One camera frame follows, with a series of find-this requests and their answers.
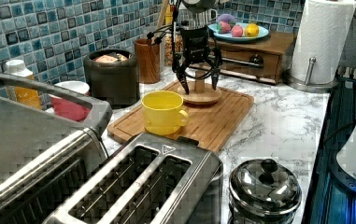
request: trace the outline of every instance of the white marble countertop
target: white marble countertop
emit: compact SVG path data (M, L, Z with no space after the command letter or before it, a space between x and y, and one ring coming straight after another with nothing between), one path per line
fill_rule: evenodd
M140 84L141 95L160 90L176 80L170 70L164 71L161 77L156 84ZM274 159L297 177L303 200L293 223L301 223L329 94L302 92L284 84L271 86L225 76L220 76L218 86L254 97L252 109L220 153L224 164L222 224L227 223L229 216L227 187L230 173L244 161L265 158ZM139 104L140 101L113 110L110 123ZM107 135L107 131L102 139L110 154L120 146Z

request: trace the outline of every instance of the bamboo cutting board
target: bamboo cutting board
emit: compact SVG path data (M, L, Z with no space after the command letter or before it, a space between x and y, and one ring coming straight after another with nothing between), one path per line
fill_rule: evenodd
M175 81L164 90L177 91L179 86L180 83ZM188 137L199 141L199 147L219 152L253 106L252 96L225 88L220 89L221 98L214 105L185 104L182 109L189 114L189 123L166 137L171 139L178 139L179 136ZM108 135L122 144L132 136L145 132L141 108L142 105L139 105L109 124Z

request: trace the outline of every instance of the toaster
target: toaster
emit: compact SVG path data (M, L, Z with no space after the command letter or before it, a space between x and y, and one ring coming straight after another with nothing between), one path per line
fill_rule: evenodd
M85 183L108 153L101 141L108 102L0 74L0 88L20 86L90 107L82 122L0 97L0 224L41 223Z
M214 152L140 133L44 223L221 223L222 176Z

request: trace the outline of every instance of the fruit bowl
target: fruit bowl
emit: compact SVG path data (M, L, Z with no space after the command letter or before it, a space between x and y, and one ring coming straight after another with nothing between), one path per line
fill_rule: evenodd
M213 23L213 24L208 25L208 27L209 27L209 29L211 29L214 32L214 35L217 38L220 38L220 39L223 39L223 40L228 40L228 41L231 41L231 42L249 42L249 41L252 41L252 40L263 38L263 37L267 36L268 33L269 33L267 29L265 29L262 26L259 26L259 34L256 37L244 37L244 36L242 36L242 37L232 37L231 33L219 34L218 33L218 29L217 29L217 25L218 25L217 23ZM245 30L245 27L248 25L248 23L237 22L236 25L242 26L242 28Z

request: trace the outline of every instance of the lemon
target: lemon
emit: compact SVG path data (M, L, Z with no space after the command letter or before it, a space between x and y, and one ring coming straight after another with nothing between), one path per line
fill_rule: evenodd
M245 27L245 37L256 37L259 34L259 26L255 23L250 23Z

